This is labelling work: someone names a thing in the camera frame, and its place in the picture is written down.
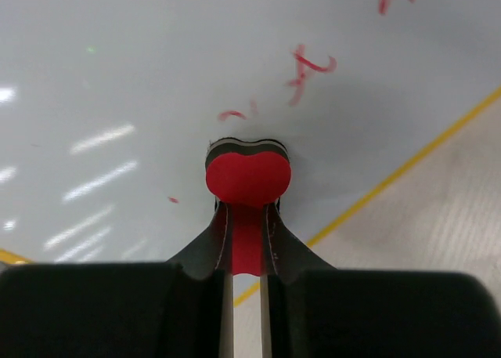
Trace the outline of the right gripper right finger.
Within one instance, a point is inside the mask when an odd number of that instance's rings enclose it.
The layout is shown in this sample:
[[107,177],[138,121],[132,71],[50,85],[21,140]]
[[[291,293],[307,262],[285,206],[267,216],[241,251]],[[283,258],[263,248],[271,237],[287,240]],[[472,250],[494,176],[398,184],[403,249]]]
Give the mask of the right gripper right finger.
[[265,357],[497,357],[500,313],[457,272],[338,269],[262,215]]

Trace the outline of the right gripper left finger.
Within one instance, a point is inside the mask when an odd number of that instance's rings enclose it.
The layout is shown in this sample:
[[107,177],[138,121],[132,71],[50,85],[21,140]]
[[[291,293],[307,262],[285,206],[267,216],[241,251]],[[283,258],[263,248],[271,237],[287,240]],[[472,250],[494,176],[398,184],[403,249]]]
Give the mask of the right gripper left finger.
[[231,357],[232,213],[165,262],[3,265],[4,357]]

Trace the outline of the yellow framed whiteboard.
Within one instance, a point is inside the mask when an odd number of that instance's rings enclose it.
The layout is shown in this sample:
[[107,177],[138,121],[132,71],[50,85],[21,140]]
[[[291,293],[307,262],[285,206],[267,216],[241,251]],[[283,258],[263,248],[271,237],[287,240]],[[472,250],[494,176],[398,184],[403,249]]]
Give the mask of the yellow framed whiteboard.
[[283,142],[320,241],[500,83],[500,0],[1,0],[1,258],[160,261],[207,147]]

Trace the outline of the red bone-shaped eraser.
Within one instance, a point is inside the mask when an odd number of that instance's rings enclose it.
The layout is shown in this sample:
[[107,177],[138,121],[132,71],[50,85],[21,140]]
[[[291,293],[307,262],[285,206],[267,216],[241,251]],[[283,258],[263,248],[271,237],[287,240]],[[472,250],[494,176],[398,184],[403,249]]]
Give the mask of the red bone-shaped eraser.
[[213,142],[205,160],[205,180],[232,220],[232,273],[261,276],[262,218],[265,207],[285,194],[292,170],[286,147],[275,139]]

